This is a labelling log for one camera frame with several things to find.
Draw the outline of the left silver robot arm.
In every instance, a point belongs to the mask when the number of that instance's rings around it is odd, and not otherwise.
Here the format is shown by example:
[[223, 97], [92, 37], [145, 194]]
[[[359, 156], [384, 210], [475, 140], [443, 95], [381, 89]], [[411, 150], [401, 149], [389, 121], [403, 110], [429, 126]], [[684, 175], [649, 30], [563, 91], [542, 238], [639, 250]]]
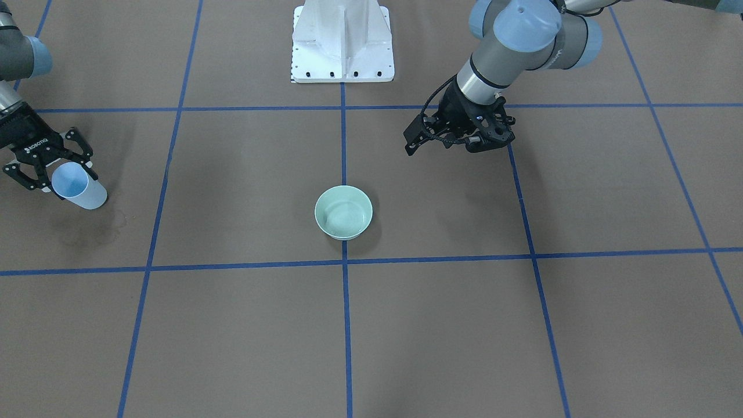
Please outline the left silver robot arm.
[[470, 153], [508, 146], [515, 119], [503, 92], [526, 71], [582, 68], [598, 55], [603, 32], [594, 21], [611, 1], [478, 1], [469, 18], [479, 45], [439, 87], [437, 111], [420, 111], [404, 135], [413, 154], [427, 141]]

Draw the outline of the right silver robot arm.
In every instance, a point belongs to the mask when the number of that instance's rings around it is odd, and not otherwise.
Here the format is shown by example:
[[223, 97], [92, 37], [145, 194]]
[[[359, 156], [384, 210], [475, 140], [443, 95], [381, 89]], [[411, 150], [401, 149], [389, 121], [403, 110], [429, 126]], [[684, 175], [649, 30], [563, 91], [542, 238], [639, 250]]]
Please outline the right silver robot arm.
[[52, 69], [52, 56], [37, 37], [24, 35], [5, 2], [1, 11], [1, 146], [15, 158], [2, 172], [27, 190], [55, 192], [48, 166], [58, 160], [80, 165], [98, 180], [91, 169], [93, 150], [77, 127], [56, 132], [11, 86], [11, 82], [39, 77]]

